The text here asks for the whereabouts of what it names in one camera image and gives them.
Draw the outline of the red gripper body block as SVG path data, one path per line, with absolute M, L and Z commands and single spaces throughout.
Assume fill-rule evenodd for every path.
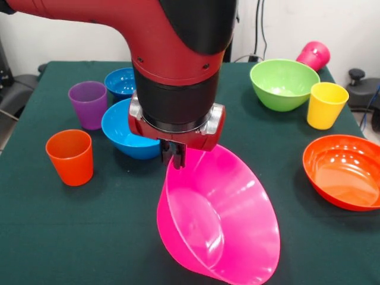
M 189 132 L 169 133 L 158 130 L 145 121 L 139 103 L 131 102 L 128 111 L 129 129 L 133 134 L 154 140 L 163 139 L 174 143 L 182 143 L 189 148 L 204 151 L 211 151 L 218 143 L 225 118 L 225 107 L 215 103 L 211 108 L 210 119 L 201 127 Z

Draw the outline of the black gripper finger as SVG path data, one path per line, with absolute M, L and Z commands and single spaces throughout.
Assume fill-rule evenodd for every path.
M 179 142 L 172 142 L 171 146 L 173 153 L 173 165 L 175 169 L 179 170 L 185 167 L 186 145 Z
M 164 164 L 169 164 L 170 159 L 172 158 L 172 150 L 171 144 L 169 141 L 160 140 L 160 152 L 161 152 L 161 160 Z

